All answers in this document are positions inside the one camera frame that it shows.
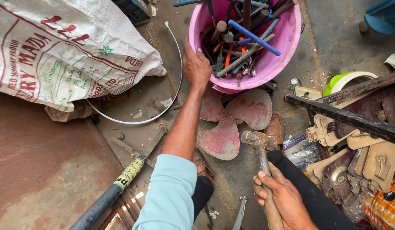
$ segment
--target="dirty floor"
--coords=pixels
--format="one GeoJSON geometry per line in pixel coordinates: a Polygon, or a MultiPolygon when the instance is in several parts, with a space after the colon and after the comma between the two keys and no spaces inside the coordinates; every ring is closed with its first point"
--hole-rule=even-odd
{"type": "MultiPolygon", "coordinates": [[[[391,69],[384,65],[385,59],[395,52],[395,35],[384,35],[370,31],[360,34],[358,23],[363,20],[366,9],[377,3],[376,0],[354,1],[318,1],[299,0],[302,21],[306,23],[300,36],[297,50],[285,69],[275,78],[278,90],[272,98],[273,110],[282,114],[285,125],[285,138],[305,131],[308,116],[304,108],[288,104],[284,95],[290,92],[290,81],[298,78],[302,86],[316,88],[322,91],[326,86],[326,77],[348,71],[368,71],[378,76],[389,73],[391,69]]],[[[109,105],[107,115],[124,121],[142,121],[153,117],[164,110],[162,101],[173,97],[180,80],[180,58],[177,47],[169,30],[164,25],[169,22],[179,45],[188,36],[189,22],[195,5],[173,8],[170,1],[156,4],[156,17],[151,22],[137,27],[143,37],[152,44],[164,60],[168,69],[168,76],[162,78],[146,76],[137,87],[129,89],[128,100],[118,105],[109,105]],[[142,112],[140,118],[133,118],[142,112]]],[[[189,85],[182,83],[179,102],[186,99],[189,85]]],[[[118,155],[128,153],[111,141],[111,138],[125,134],[124,143],[136,151],[143,153],[157,133],[159,123],[172,126],[179,110],[168,111],[157,121],[145,125],[129,126],[108,121],[101,118],[98,125],[105,140],[118,155]]],[[[199,121],[198,134],[216,126],[215,122],[199,121]]],[[[239,133],[251,130],[246,123],[238,125],[239,133]]],[[[150,159],[159,153],[163,140],[152,152],[150,159]]],[[[206,154],[203,150],[206,164],[215,173],[216,189],[206,210],[198,216],[195,225],[198,229],[231,229],[240,207],[242,194],[246,195],[243,226],[245,229],[266,229],[267,221],[263,210],[256,205],[253,198],[252,178],[259,170],[254,149],[241,144],[240,153],[230,161],[220,161],[206,154]],[[220,216],[213,220],[208,212],[216,210],[220,216]]],[[[148,184],[152,168],[146,166],[132,183],[133,192],[144,194],[148,191],[148,184]]],[[[142,206],[144,197],[137,202],[142,206]]]]}

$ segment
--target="yellow label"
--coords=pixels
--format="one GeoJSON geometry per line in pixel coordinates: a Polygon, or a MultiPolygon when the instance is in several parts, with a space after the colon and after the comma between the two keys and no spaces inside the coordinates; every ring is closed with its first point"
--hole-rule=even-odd
{"type": "Polygon", "coordinates": [[[121,191],[123,191],[129,183],[135,178],[135,176],[139,173],[139,170],[144,166],[144,161],[142,159],[135,159],[123,172],[122,174],[115,180],[113,184],[119,185],[121,187],[121,191]]]}

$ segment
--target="black trousers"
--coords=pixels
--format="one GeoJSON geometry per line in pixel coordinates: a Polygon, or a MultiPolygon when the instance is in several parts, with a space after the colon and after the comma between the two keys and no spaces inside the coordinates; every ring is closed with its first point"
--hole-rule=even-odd
{"type": "MultiPolygon", "coordinates": [[[[281,154],[280,150],[269,152],[267,158],[297,188],[311,220],[319,230],[358,229],[301,170],[281,154]]],[[[212,194],[213,185],[210,180],[205,176],[198,176],[195,193],[192,196],[195,208],[193,221],[195,221],[212,194]]]]}

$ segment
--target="hand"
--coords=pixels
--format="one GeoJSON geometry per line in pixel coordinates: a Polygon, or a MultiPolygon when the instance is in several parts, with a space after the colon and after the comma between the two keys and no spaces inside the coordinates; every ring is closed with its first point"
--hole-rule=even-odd
{"type": "Polygon", "coordinates": [[[190,84],[191,90],[205,91],[207,82],[212,73],[209,60],[199,48],[197,53],[192,50],[189,39],[183,42],[183,73],[190,84]]]}
{"type": "Polygon", "coordinates": [[[273,177],[259,171],[253,178],[256,202],[264,208],[264,199],[268,196],[266,190],[261,187],[264,184],[273,191],[273,201],[280,212],[284,230],[317,230],[296,187],[272,163],[269,162],[269,166],[273,177]]]}

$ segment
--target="hammer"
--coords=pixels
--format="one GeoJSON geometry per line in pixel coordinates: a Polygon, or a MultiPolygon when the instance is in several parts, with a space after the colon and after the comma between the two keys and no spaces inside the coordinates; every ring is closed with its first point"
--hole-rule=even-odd
{"type": "MultiPolygon", "coordinates": [[[[267,175],[271,176],[266,151],[274,151],[277,147],[276,141],[273,138],[267,136],[266,134],[257,131],[244,131],[240,137],[240,141],[256,149],[260,169],[264,171],[267,175]]],[[[266,190],[268,194],[267,198],[264,200],[264,213],[267,217],[269,229],[283,230],[284,227],[280,213],[278,212],[276,205],[273,201],[273,192],[264,184],[262,184],[262,187],[264,190],[266,190]]]]}

